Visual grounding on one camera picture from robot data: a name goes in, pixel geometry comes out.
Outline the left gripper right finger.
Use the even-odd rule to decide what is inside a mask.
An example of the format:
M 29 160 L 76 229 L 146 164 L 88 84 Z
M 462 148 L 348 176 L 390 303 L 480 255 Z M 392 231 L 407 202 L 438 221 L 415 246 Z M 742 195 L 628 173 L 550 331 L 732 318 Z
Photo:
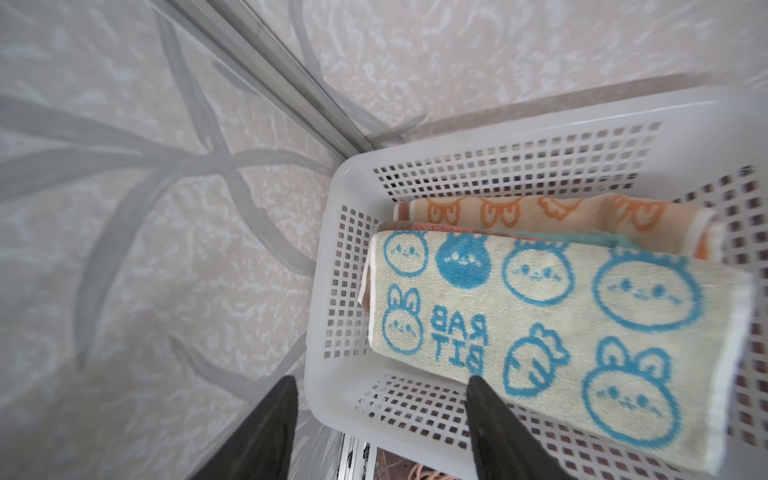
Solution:
M 465 406 L 478 478 L 571 478 L 482 377 L 469 379 Z

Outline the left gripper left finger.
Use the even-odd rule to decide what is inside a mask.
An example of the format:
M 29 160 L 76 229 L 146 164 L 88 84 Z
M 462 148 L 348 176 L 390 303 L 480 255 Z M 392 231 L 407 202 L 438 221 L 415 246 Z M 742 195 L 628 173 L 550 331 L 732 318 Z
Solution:
M 284 376 L 192 477 L 286 480 L 297 419 L 297 383 Z

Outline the teal rabbit pattern towel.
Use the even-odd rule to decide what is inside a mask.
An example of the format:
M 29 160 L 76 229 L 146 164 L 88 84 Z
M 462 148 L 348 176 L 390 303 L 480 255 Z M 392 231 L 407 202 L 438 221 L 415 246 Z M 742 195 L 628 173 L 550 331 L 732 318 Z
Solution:
M 371 241 L 381 355 L 716 474 L 754 278 L 685 256 L 473 233 Z

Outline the orange rabbit pattern towel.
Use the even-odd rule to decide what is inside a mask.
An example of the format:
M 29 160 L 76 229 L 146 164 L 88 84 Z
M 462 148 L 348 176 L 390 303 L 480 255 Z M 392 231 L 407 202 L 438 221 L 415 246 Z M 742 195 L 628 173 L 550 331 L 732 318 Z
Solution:
M 423 198 L 396 204 L 393 219 L 536 238 L 604 232 L 649 251 L 712 262 L 724 256 L 725 227 L 714 210 L 615 193 L 566 199 Z

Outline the teal and yellow towel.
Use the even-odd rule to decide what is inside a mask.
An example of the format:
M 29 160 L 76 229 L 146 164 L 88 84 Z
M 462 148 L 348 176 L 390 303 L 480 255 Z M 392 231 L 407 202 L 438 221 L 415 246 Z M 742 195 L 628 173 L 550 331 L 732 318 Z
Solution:
M 511 236 L 550 242 L 580 243 L 600 246 L 604 248 L 627 248 L 640 250 L 639 246 L 637 246 L 624 235 L 601 231 L 588 233 L 533 233 L 517 231 L 511 233 Z

